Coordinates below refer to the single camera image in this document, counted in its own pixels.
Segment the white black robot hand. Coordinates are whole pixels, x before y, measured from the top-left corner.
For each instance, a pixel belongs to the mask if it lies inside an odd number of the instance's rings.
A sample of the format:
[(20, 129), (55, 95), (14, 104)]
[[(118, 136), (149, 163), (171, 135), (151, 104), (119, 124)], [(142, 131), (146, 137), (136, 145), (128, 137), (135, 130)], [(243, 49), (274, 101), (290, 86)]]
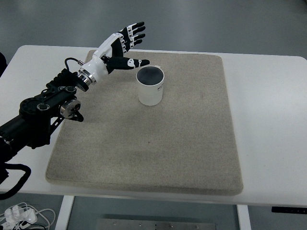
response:
[(149, 60), (133, 59), (124, 55), (142, 43), (144, 22), (134, 23), (113, 33), (93, 53), (89, 62), (82, 65), (79, 77), (86, 83), (95, 83), (114, 70), (130, 70), (150, 64)]

